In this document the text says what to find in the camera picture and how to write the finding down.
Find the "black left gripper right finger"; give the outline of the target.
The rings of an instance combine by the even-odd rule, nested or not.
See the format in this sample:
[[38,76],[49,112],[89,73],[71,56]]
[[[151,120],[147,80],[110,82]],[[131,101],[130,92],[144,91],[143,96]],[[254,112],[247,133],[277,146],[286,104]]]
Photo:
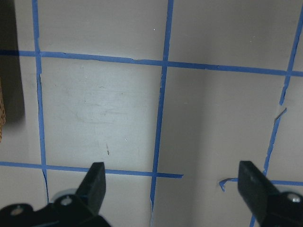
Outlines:
[[301,227],[303,196],[276,188],[251,161],[240,161],[238,191],[261,227]]

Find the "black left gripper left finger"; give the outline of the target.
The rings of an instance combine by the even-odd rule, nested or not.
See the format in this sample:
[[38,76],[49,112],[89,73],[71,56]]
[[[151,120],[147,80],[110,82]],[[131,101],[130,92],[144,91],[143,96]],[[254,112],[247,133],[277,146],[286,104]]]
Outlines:
[[95,162],[89,168],[75,195],[82,200],[94,215],[98,215],[105,194],[105,165],[103,162]]

